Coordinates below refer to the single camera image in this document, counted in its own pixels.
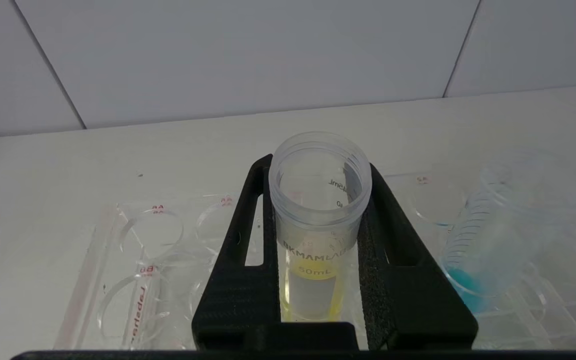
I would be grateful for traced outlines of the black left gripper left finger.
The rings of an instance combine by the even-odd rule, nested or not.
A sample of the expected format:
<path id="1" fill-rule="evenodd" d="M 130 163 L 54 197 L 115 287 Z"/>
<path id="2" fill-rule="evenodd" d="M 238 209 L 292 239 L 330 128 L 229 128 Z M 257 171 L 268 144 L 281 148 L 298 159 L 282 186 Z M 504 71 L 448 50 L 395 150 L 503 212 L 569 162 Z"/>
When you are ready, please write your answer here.
<path id="1" fill-rule="evenodd" d="M 261 157 L 247 173 L 191 322 L 198 350 L 263 350 L 269 326 L 281 322 L 278 243 L 269 185 L 272 159 L 270 154 Z M 247 266 L 258 199 L 262 200 L 263 260 Z"/>

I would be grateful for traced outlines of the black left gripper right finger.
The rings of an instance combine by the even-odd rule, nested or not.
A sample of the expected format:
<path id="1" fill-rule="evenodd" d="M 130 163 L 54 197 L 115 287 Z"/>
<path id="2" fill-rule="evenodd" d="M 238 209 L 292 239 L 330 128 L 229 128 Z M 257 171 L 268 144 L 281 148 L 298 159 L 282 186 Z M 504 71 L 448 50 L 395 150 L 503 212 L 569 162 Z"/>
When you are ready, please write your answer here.
<path id="1" fill-rule="evenodd" d="M 358 278 L 371 351 L 469 351 L 479 330 L 389 185 L 370 167 L 358 231 Z"/>

